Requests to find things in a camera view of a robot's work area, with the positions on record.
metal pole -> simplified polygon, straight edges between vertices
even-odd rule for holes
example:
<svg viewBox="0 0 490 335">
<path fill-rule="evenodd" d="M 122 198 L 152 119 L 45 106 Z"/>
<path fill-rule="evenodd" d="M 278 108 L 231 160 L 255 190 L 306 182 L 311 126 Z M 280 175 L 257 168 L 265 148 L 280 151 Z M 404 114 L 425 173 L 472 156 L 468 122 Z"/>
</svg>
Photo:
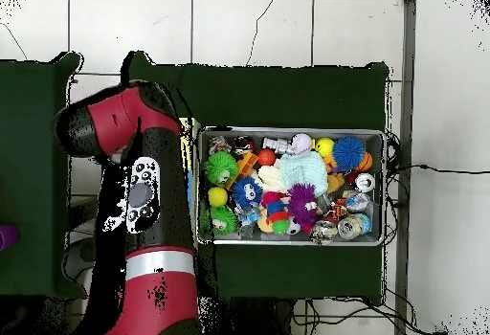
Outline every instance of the metal pole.
<svg viewBox="0 0 490 335">
<path fill-rule="evenodd" d="M 400 119 L 401 167 L 412 164 L 412 111 L 413 111 L 413 68 L 415 60 L 415 17 L 416 0 L 405 1 L 405 36 L 403 43 L 403 81 Z M 403 171 L 400 174 L 398 186 L 398 241 L 396 245 L 396 277 L 395 293 L 403 298 L 408 295 L 409 270 L 409 220 L 410 197 L 405 188 L 410 191 L 411 172 Z M 407 303 L 404 299 L 396 297 L 395 310 L 402 318 L 407 318 Z M 406 327 L 402 320 L 395 319 L 394 335 L 405 335 Z"/>
</svg>

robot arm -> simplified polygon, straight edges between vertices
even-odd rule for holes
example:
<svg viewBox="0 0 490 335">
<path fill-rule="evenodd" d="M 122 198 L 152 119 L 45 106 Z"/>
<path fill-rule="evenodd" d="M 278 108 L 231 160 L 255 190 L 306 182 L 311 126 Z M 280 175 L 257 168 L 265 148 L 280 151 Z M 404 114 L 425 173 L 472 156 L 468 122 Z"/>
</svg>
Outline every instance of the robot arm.
<svg viewBox="0 0 490 335">
<path fill-rule="evenodd" d="M 104 166 L 78 335 L 200 335 L 180 124 L 166 93 L 147 82 L 107 89 L 62 110 L 55 133 L 78 157 L 128 146 L 119 166 Z"/>
</svg>

purple object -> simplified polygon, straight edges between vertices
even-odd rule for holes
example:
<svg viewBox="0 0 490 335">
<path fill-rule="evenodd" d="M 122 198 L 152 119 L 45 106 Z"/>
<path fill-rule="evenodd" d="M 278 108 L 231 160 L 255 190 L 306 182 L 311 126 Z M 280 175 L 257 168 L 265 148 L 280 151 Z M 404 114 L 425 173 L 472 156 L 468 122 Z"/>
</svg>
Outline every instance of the purple object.
<svg viewBox="0 0 490 335">
<path fill-rule="evenodd" d="M 0 225 L 0 251 L 9 248 L 19 238 L 19 229 L 14 225 Z"/>
<path fill-rule="evenodd" d="M 287 192 L 291 196 L 289 212 L 295 216 L 301 229 L 309 233 L 315 224 L 317 215 L 315 187 L 297 183 Z"/>
</svg>

blue fuzzy ball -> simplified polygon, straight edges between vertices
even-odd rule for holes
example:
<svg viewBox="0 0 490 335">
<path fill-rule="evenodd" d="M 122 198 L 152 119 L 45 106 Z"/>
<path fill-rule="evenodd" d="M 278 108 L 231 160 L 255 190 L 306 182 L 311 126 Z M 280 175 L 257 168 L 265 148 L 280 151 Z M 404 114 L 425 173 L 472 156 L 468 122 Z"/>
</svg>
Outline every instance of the blue fuzzy ball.
<svg viewBox="0 0 490 335">
<path fill-rule="evenodd" d="M 254 178 L 245 177 L 234 182 L 232 198 L 242 209 L 252 206 L 253 203 L 258 205 L 262 199 L 262 188 Z"/>
<path fill-rule="evenodd" d="M 363 140 L 355 137 L 343 137 L 333 145 L 332 155 L 337 167 L 351 170 L 359 166 L 364 158 L 366 145 Z"/>
</svg>

green cloth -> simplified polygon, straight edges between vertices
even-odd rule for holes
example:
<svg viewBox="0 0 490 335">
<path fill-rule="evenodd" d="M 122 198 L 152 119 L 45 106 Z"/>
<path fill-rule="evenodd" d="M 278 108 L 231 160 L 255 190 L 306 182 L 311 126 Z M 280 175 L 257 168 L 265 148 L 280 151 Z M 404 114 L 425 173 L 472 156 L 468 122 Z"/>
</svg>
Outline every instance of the green cloth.
<svg viewBox="0 0 490 335">
<path fill-rule="evenodd" d="M 67 157 L 52 133 L 79 56 L 57 62 L 0 61 L 0 222 L 20 239 L 0 252 L 1 295 L 81 298 L 62 276 L 67 231 Z"/>
<path fill-rule="evenodd" d="M 179 117 L 202 125 L 385 129 L 384 63 L 366 68 L 155 65 L 137 53 L 131 79 L 166 84 Z M 382 299 L 383 246 L 199 245 L 200 290 L 231 297 Z"/>
</svg>

